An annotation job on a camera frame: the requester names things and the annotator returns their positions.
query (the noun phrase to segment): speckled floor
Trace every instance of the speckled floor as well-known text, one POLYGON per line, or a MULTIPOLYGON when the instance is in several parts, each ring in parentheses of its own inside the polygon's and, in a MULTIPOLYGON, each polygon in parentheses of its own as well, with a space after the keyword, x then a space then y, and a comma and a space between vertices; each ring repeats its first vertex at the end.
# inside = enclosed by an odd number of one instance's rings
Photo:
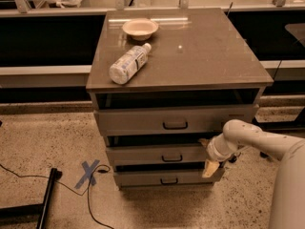
MULTIPOLYGON (((90 103, 0 105, 0 163, 19 175, 48 176, 51 167, 63 172, 60 182, 82 193, 88 181, 82 163, 108 164, 90 103)), ((213 187, 202 185, 142 187, 118 190, 107 174, 95 174, 91 210, 116 229, 140 228, 267 228, 278 161, 245 150, 236 163, 226 164, 224 177, 213 187)), ((18 178, 0 170, 0 208, 40 203, 47 180, 18 178)), ((0 228, 35 228, 36 222, 0 228)), ((80 197, 56 183, 46 228, 106 228, 80 197)))

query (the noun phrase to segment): bowl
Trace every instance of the bowl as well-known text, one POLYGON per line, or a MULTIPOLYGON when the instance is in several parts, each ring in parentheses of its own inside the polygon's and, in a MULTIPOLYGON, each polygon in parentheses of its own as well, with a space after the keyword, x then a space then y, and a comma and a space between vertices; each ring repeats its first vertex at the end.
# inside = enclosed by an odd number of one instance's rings
POLYGON ((127 21, 123 25, 124 33, 130 35, 132 39, 144 41, 149 39, 159 28, 159 25, 150 19, 140 18, 127 21))

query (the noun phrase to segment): bottle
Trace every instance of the bottle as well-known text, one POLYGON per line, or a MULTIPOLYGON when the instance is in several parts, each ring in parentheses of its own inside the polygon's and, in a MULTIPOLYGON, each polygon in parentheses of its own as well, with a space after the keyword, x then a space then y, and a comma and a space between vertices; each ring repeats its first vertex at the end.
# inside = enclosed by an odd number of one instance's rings
POLYGON ((109 69, 112 81, 120 85, 127 83, 145 65, 151 48, 151 44, 145 43, 142 47, 134 46, 121 56, 109 69))

